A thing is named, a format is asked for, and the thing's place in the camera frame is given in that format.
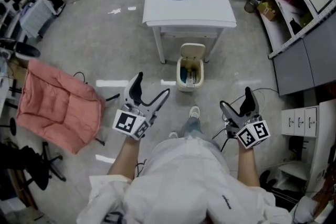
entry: trash can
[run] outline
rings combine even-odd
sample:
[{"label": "trash can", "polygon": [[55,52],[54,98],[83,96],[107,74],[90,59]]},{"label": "trash can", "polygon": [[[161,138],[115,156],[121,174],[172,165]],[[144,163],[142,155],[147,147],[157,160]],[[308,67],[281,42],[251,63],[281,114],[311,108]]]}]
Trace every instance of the trash can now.
[{"label": "trash can", "polygon": [[204,53],[203,44],[185,43],[181,46],[181,57],[178,59],[176,70],[176,85],[180,91],[195,91],[203,85]]}]

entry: drawer handle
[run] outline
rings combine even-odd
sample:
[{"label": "drawer handle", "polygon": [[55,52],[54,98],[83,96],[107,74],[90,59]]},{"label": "drawer handle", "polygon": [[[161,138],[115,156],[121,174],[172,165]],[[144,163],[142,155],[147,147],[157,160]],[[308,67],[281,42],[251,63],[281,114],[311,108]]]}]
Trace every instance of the drawer handle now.
[{"label": "drawer handle", "polygon": [[289,118],[289,121],[288,121],[288,126],[290,127],[290,123],[294,123],[294,121],[291,121],[290,118]]},{"label": "drawer handle", "polygon": [[309,128],[310,128],[310,124],[315,124],[315,121],[310,122],[310,117],[309,117]]},{"label": "drawer handle", "polygon": [[300,123],[303,123],[303,121],[300,121],[300,117],[299,117],[298,128],[300,128]]}]

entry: drawer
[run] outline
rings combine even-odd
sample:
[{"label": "drawer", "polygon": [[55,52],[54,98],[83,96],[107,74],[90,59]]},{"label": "drawer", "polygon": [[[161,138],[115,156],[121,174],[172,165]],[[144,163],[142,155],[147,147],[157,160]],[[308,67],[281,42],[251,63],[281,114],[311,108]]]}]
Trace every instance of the drawer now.
[{"label": "drawer", "polygon": [[282,110],[281,131],[283,134],[294,134],[294,109]]},{"label": "drawer", "polygon": [[295,109],[294,111],[294,134],[295,135],[305,135],[305,117],[304,117],[305,109]]},{"label": "drawer", "polygon": [[317,126],[317,108],[305,109],[304,136],[315,137]]}]

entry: gray cabinet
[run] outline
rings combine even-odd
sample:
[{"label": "gray cabinet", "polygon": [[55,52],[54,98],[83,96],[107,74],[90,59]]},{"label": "gray cabinet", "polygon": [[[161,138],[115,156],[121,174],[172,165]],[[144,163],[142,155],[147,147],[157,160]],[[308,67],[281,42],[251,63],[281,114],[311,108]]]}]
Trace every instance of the gray cabinet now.
[{"label": "gray cabinet", "polygon": [[336,13],[304,39],[315,86],[336,80]]},{"label": "gray cabinet", "polygon": [[303,40],[274,57],[279,94],[289,94],[314,87]]}]

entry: pink cushion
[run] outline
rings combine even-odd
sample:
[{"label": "pink cushion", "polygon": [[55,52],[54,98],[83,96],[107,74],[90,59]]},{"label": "pink cushion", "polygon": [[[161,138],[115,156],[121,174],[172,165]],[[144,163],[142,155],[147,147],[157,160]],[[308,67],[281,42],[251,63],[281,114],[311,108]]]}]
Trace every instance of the pink cushion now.
[{"label": "pink cushion", "polygon": [[17,124],[76,154],[96,138],[104,102],[91,86],[31,60]]}]

